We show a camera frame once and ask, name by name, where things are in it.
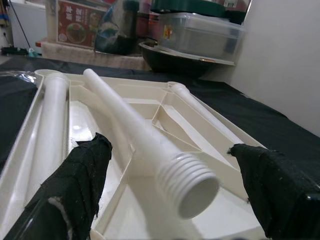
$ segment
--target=green container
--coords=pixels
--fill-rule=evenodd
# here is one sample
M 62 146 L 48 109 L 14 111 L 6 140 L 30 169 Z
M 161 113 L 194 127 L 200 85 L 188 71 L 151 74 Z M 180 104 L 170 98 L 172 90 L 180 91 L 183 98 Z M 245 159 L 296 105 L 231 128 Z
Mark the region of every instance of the green container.
M 222 18 L 225 14 L 225 7 L 218 3 L 204 0 L 153 0 L 151 11 L 158 14 L 196 13 Z

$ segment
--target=white plastic rod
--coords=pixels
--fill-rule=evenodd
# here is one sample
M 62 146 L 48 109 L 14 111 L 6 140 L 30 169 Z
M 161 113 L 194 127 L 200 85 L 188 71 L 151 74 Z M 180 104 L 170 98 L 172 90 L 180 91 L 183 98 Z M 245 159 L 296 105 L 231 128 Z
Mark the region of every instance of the white plastic rod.
M 230 141 L 234 144 L 243 144 L 241 141 L 229 128 L 227 128 L 222 122 L 220 122 L 215 116 L 211 114 L 204 106 L 201 105 L 186 88 L 185 85 L 177 82 L 168 82 L 170 90 L 182 98 L 189 106 L 191 106 L 195 111 L 202 115 L 209 123 L 211 123 L 216 129 L 218 129 L 222 134 L 224 134 Z
M 134 148 L 155 171 L 155 183 L 164 200 L 183 219 L 205 210 L 219 190 L 216 175 L 195 156 L 178 149 L 165 136 L 145 124 L 145 119 L 93 70 L 83 73 L 88 85 L 128 133 Z
M 44 100 L 24 203 L 63 161 L 64 122 L 69 79 L 62 73 L 51 73 L 44 79 Z

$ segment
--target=product box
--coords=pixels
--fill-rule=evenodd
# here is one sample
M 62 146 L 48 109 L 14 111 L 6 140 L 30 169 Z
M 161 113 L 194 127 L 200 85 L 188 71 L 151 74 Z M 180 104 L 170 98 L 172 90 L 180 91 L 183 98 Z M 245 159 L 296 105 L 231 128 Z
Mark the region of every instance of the product box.
M 56 41 L 94 48 L 100 21 L 107 7 L 93 7 L 71 1 L 56 1 Z

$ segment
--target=threaded tube end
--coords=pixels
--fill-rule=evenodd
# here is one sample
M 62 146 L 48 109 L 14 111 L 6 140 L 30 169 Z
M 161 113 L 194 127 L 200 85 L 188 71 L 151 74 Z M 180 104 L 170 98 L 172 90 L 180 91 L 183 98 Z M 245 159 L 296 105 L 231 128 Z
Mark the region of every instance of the threaded tube end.
M 164 200 L 183 219 L 203 212 L 219 190 L 219 181 L 212 170 L 184 152 L 166 162 L 155 178 Z

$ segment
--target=black fabric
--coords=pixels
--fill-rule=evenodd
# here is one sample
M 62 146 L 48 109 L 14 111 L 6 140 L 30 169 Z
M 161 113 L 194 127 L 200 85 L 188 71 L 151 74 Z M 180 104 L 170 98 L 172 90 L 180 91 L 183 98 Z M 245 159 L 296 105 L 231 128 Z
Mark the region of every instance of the black fabric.
M 243 185 L 265 235 L 320 238 L 320 188 L 283 153 L 236 144 Z
M 268 149 L 284 153 L 320 185 L 320 138 L 290 121 L 280 112 L 250 98 L 223 82 L 203 81 L 173 74 L 92 66 L 42 58 L 15 57 L 0 66 L 0 71 L 52 69 L 83 74 L 87 68 L 104 77 L 154 82 L 180 82 L 190 92 L 251 135 Z
M 36 92 L 32 83 L 0 76 L 0 174 Z
M 111 152 L 111 143 L 99 133 L 74 148 L 41 185 L 5 240 L 61 240 L 70 235 L 87 239 L 99 211 Z M 63 206 L 68 221 L 52 204 L 53 198 Z

